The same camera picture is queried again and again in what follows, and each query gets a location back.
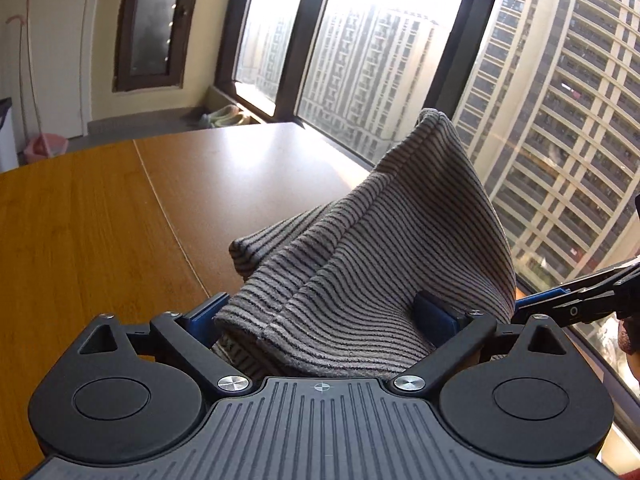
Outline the grey striped sweater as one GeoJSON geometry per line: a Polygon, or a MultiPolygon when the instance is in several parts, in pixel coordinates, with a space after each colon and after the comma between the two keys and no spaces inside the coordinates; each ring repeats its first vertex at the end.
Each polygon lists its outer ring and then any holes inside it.
{"type": "Polygon", "coordinates": [[[514,313],[494,207],[449,118],[416,128],[352,192],[234,240],[243,286],[216,315],[217,356],[267,376],[390,379],[433,351],[410,315],[429,292],[458,313],[514,313]]]}

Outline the green slippers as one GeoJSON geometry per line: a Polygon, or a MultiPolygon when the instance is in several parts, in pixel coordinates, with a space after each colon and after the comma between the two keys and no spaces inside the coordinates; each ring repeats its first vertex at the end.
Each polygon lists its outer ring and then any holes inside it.
{"type": "Polygon", "coordinates": [[[205,113],[198,121],[200,129],[226,128],[247,125],[250,118],[236,106],[229,104],[213,113],[205,113]]]}

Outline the white bin black lid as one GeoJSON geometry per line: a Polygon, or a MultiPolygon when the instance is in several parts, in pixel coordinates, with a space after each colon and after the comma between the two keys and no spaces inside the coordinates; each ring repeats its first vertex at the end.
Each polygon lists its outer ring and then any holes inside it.
{"type": "Polygon", "coordinates": [[[12,100],[0,100],[0,171],[6,172],[18,167],[17,150],[14,139],[12,100]]]}

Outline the dark framed frosted window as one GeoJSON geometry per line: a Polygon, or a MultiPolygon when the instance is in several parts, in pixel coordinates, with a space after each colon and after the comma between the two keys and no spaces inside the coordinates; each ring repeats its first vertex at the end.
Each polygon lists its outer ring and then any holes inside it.
{"type": "Polygon", "coordinates": [[[122,0],[113,89],[179,87],[196,0],[122,0]]]}

